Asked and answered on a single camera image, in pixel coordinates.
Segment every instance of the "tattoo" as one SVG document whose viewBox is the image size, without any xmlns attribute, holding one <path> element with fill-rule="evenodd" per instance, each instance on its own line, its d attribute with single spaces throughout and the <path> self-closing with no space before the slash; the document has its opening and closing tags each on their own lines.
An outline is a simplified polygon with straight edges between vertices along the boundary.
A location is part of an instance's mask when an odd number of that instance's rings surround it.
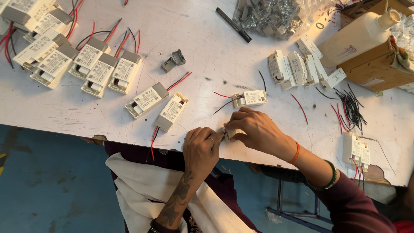
<svg viewBox="0 0 414 233">
<path fill-rule="evenodd" d="M 180 181 L 180 183 L 177 185 L 176 189 L 174 190 L 173 194 L 171 195 L 171 198 L 166 203 L 166 207 L 168 207 L 168 209 L 166 209 L 162 213 L 163 217 L 162 219 L 160 219 L 161 221 L 160 224 L 163 225 L 164 227 L 167 226 L 167 224 L 169 226 L 172 226 L 176 218 L 179 216 L 180 212 L 175 210 L 176 202 L 178 202 L 178 204 L 180 204 L 181 206 L 184 206 L 187 204 L 186 201 L 183 203 L 180 203 L 180 199 L 184 200 L 185 198 L 187 198 L 187 193 L 190 188 L 190 185 L 187 183 L 189 180 L 193 178 L 191 177 L 191 173 L 192 172 L 189 171 L 188 173 L 184 174 L 184 179 L 183 179 L 184 182 Z"/>
</svg>

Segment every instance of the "green bangle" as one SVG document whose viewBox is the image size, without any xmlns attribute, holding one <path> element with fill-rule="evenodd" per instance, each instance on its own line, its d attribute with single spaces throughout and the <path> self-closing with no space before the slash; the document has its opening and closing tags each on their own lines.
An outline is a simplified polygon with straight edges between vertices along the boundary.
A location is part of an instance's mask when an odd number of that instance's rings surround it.
<svg viewBox="0 0 414 233">
<path fill-rule="evenodd" d="M 309 180 L 306 179 L 306 182 L 308 183 L 309 187 L 311 187 L 311 188 L 313 188 L 315 190 L 327 190 L 327 189 L 330 189 L 335 184 L 335 180 L 336 180 L 337 175 L 338 175 L 337 170 L 336 170 L 336 167 L 333 165 L 333 163 L 329 162 L 328 160 L 325 160 L 325 161 L 327 163 L 329 163 L 329 165 L 331 165 L 332 172 L 334 173 L 334 175 L 332 176 L 332 180 L 329 182 L 329 184 L 327 184 L 326 186 L 321 187 L 321 188 L 318 188 L 318 187 L 315 187 L 315 186 L 311 185 L 309 183 Z"/>
<path fill-rule="evenodd" d="M 156 218 L 154 218 L 154 219 L 151 221 L 151 223 L 149 224 L 149 230 L 150 230 L 150 231 L 152 231 L 152 232 L 154 232 L 154 233 L 161 233 L 161 232 L 159 232 L 159 231 L 155 230 L 155 229 L 154 229 L 154 227 L 152 226 L 152 225 L 154 224 L 155 220 L 156 220 Z"/>
</svg>

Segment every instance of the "black marker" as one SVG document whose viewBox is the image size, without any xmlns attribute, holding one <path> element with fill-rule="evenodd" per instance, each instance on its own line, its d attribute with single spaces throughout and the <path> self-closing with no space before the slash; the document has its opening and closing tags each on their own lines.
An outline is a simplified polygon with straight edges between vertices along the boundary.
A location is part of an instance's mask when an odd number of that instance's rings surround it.
<svg viewBox="0 0 414 233">
<path fill-rule="evenodd" d="M 217 7 L 216 11 L 238 32 L 243 39 L 246 40 L 247 43 L 249 43 L 252 39 L 249 35 L 242 29 L 240 29 L 220 8 Z"/>
</svg>

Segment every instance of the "left hand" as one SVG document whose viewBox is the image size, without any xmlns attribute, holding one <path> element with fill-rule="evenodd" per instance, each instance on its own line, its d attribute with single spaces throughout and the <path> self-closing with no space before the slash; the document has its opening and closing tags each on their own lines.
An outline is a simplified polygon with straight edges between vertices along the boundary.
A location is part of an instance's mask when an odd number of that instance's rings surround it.
<svg viewBox="0 0 414 233">
<path fill-rule="evenodd" d="M 209 127 L 189 131 L 184 142 L 185 172 L 203 182 L 219 161 L 219 147 L 224 133 Z"/>
</svg>

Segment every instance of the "hand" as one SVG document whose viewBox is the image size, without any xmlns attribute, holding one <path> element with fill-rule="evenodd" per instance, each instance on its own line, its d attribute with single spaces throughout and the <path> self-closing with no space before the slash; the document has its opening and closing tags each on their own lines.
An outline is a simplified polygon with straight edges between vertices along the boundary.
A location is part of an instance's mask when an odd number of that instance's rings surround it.
<svg viewBox="0 0 414 233">
<path fill-rule="evenodd" d="M 209 127 L 189 131 L 184 142 L 185 172 L 203 182 L 219 161 L 219 147 L 223 133 Z"/>
<path fill-rule="evenodd" d="M 295 140 L 282 133 L 267 114 L 242 107 L 238 112 L 233 112 L 230 121 L 224 126 L 226 129 L 241 129 L 246 133 L 235 134 L 231 142 L 241 141 L 249 148 L 287 162 L 295 157 Z"/>
</svg>

